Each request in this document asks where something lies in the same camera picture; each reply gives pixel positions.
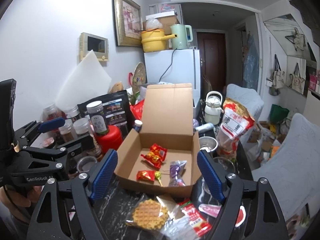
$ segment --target lollipop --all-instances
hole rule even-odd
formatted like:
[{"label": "lollipop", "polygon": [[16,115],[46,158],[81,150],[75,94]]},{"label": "lollipop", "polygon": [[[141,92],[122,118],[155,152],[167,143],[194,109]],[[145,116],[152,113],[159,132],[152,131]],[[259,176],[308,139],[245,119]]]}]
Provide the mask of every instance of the lollipop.
[{"label": "lollipop", "polygon": [[161,172],[156,171],[156,172],[155,172],[155,177],[156,177],[156,179],[159,181],[161,187],[163,187],[162,182],[161,182]]}]

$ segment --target tabletop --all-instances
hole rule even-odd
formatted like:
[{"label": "tabletop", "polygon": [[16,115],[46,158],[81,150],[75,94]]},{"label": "tabletop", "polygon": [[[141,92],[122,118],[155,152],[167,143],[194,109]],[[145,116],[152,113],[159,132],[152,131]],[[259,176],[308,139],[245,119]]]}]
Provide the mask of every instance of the tabletop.
[{"label": "tabletop", "polygon": [[[199,124],[205,123],[204,106],[205,103],[201,102],[201,108],[197,117]],[[215,137],[218,129],[219,127],[215,127],[212,131],[206,132],[200,136]],[[236,172],[241,179],[253,180],[249,163],[241,143],[239,143],[237,149]],[[195,207],[198,208],[201,203],[218,205],[218,201],[212,198],[206,189],[204,179],[201,176],[193,186],[191,194],[191,201]],[[112,177],[105,197],[94,204],[94,209],[100,219],[101,225],[110,240],[158,240],[162,238],[161,236],[154,236],[148,231],[125,224],[127,214],[137,204],[142,194],[143,193],[121,188],[116,176]],[[246,213],[249,213],[250,201],[243,200],[243,206]],[[202,212],[201,215],[211,225],[214,224],[215,218]],[[241,239],[244,234],[245,224],[246,221],[238,228],[235,228],[230,239]]]}]

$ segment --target hand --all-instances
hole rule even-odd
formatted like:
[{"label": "hand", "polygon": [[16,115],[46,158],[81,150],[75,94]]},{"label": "hand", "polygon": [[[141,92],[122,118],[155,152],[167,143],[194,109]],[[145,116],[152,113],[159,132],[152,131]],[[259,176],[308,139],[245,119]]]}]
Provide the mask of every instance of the hand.
[{"label": "hand", "polygon": [[[32,189],[27,193],[27,197],[19,194],[18,192],[8,190],[7,192],[12,199],[12,202],[16,204],[18,207],[30,207],[31,203],[37,203],[39,196],[41,194],[42,186],[33,186]],[[0,188],[0,201],[9,209],[12,215],[14,215],[17,219],[28,223],[27,218],[22,215],[18,209],[10,202],[7,195],[4,192],[4,188]]]}]

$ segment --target purple candy package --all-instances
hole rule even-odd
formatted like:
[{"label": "purple candy package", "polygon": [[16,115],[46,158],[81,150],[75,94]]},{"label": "purple candy package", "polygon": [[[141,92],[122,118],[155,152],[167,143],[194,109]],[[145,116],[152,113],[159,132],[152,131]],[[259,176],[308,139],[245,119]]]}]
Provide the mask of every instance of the purple candy package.
[{"label": "purple candy package", "polygon": [[186,163],[187,161],[170,162],[169,187],[181,187],[186,185],[181,177]]}]

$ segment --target framed picture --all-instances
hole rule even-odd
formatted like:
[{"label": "framed picture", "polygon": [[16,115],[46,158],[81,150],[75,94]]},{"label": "framed picture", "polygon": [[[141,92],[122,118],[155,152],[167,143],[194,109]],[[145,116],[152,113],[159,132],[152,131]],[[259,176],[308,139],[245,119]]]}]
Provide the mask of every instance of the framed picture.
[{"label": "framed picture", "polygon": [[132,0],[113,0],[113,4],[117,46],[142,46],[140,6]]}]

